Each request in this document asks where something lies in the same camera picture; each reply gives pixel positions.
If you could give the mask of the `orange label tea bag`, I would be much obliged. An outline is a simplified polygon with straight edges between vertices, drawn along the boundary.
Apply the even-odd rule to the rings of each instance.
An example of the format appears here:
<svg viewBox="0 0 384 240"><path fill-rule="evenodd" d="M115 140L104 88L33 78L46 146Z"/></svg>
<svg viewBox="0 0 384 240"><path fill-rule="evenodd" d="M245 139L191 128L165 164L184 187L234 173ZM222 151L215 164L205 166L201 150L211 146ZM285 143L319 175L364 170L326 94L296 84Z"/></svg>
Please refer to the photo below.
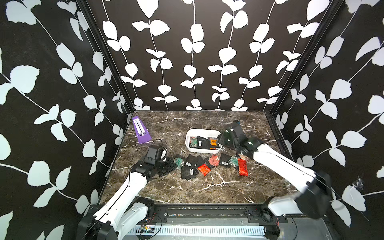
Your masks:
<svg viewBox="0 0 384 240"><path fill-rule="evenodd" d="M210 141L210 150L216 150L218 148L217 138L209 137L208 140Z"/></svg>

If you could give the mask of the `shiny red tea bag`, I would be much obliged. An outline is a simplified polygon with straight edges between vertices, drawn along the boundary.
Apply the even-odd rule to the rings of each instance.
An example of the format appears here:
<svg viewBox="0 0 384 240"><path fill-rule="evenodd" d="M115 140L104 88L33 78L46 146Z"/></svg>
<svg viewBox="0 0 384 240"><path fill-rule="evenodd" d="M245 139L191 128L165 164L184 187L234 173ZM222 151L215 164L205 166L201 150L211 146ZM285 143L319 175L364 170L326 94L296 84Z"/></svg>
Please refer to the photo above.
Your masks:
<svg viewBox="0 0 384 240"><path fill-rule="evenodd" d="M238 159L238 165L239 165L239 175L240 176L248 176L248 167L247 167L247 161L243 159Z"/></svg>

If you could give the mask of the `black green tea bag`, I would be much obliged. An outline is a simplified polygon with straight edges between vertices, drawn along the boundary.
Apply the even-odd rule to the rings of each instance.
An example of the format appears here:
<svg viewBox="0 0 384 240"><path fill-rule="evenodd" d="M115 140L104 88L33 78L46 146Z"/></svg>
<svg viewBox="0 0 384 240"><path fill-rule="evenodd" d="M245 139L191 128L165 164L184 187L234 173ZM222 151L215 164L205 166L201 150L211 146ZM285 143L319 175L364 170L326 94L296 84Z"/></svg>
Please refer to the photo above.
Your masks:
<svg viewBox="0 0 384 240"><path fill-rule="evenodd" d="M190 148L197 148L198 146L198 138L190 137Z"/></svg>

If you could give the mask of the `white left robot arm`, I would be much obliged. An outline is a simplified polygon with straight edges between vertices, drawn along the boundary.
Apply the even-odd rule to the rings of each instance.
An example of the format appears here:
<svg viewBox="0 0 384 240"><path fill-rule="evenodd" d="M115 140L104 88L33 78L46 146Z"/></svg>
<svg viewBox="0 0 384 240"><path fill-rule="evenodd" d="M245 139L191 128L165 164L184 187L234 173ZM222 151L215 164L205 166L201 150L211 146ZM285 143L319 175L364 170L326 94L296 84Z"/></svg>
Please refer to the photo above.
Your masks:
<svg viewBox="0 0 384 240"><path fill-rule="evenodd" d="M144 220L154 202L141 198L134 201L150 179L165 176L175 170L177 164L167 157L167 149L150 146L131 169L128 178L113 197L97 212L79 222L77 240L121 240Z"/></svg>

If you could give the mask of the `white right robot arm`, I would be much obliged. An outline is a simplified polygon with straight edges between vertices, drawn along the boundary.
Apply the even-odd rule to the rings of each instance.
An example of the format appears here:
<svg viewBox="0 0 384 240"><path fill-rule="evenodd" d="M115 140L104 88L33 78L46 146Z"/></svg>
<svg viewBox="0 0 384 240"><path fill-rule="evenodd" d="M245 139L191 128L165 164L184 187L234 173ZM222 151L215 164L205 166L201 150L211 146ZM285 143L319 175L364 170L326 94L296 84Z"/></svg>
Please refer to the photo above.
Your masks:
<svg viewBox="0 0 384 240"><path fill-rule="evenodd" d="M319 219L326 214L333 197L331 177L328 174L316 173L291 161L259 138L248 138L238 121L225 126L218 136L218 142L266 166L296 188L293 194L272 197L266 201L268 214L305 215L311 219Z"/></svg>

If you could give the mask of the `green jasmine tea bag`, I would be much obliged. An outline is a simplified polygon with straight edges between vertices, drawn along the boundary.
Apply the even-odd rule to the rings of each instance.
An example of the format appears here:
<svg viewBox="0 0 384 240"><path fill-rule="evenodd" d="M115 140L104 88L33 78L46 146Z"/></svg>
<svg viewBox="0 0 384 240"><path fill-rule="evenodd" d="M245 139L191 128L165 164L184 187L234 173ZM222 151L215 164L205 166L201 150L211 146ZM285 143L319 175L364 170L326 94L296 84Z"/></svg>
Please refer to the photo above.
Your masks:
<svg viewBox="0 0 384 240"><path fill-rule="evenodd" d="M235 157L235 156L232 156L232 157L229 159L229 163L230 163L231 166L234 167L234 168L238 168L238 167L239 167L238 158Z"/></svg>

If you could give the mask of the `black tea bag barcode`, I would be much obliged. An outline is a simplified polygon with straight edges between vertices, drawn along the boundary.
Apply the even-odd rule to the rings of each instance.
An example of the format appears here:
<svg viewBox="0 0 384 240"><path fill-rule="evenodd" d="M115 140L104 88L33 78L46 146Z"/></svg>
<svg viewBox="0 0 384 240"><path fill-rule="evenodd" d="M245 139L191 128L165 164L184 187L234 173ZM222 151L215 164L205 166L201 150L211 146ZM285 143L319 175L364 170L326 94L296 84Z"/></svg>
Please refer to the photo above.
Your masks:
<svg viewBox="0 0 384 240"><path fill-rule="evenodd" d="M226 167L226 168L230 168L230 167L232 166L232 165L230 164L230 159L231 159L231 156L222 153L222 154L220 155L219 165L224 166L224 167Z"/></svg>

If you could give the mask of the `pink red tea bag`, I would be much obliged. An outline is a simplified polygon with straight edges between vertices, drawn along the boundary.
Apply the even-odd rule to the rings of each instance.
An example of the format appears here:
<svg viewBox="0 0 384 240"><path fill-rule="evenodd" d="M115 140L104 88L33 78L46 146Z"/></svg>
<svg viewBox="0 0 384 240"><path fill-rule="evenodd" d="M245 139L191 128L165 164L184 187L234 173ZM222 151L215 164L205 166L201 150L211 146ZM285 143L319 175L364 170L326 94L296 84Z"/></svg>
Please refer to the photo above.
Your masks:
<svg viewBox="0 0 384 240"><path fill-rule="evenodd" d="M217 167L220 164L219 157L217 155L211 155L208 160L211 166Z"/></svg>

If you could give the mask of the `white storage box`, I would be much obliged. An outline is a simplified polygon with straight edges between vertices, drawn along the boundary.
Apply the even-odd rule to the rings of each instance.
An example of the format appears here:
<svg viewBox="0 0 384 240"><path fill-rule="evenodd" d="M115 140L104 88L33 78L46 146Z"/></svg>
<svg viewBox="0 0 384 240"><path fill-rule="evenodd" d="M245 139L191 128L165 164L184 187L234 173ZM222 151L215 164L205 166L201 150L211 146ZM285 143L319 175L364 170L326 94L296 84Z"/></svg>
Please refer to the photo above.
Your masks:
<svg viewBox="0 0 384 240"><path fill-rule="evenodd" d="M191 129L186 133L185 144L193 153L217 154L223 149L218 141L219 135L216 130Z"/></svg>

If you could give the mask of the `large black tea bag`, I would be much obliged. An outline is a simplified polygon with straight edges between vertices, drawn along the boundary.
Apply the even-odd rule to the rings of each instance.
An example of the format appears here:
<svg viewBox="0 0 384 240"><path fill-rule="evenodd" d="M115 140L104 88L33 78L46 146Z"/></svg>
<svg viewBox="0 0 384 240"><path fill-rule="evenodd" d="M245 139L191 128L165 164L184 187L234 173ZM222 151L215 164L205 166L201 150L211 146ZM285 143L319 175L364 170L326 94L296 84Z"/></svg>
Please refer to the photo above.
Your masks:
<svg viewBox="0 0 384 240"><path fill-rule="evenodd" d="M205 160L201 156L188 155L185 159L185 166L190 169L195 169L200 167L205 163Z"/></svg>

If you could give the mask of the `orange red foil tea bag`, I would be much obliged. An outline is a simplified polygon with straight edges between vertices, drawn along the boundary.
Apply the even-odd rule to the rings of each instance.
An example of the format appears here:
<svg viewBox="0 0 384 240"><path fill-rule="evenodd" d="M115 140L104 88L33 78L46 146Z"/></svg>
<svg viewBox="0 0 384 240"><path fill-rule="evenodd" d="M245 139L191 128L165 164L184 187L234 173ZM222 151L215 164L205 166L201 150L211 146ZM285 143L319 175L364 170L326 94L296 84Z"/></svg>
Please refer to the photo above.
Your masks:
<svg viewBox="0 0 384 240"><path fill-rule="evenodd" d="M203 175L206 176L208 173L211 172L211 169L208 167L207 164L202 164L201 166L197 167L198 171Z"/></svg>

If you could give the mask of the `purple metronome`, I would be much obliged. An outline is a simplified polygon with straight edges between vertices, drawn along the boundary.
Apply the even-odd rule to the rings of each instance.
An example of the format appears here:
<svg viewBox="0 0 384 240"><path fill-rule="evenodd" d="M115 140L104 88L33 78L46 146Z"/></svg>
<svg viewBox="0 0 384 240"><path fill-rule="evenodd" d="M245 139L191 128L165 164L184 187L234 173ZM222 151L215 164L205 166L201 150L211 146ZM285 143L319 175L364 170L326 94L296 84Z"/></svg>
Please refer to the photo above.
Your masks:
<svg viewBox="0 0 384 240"><path fill-rule="evenodd" d="M147 142L150 142L152 140L152 137L146 128L144 122L138 117L133 117L133 126L135 129L135 134L138 139L139 144L144 144Z"/></svg>

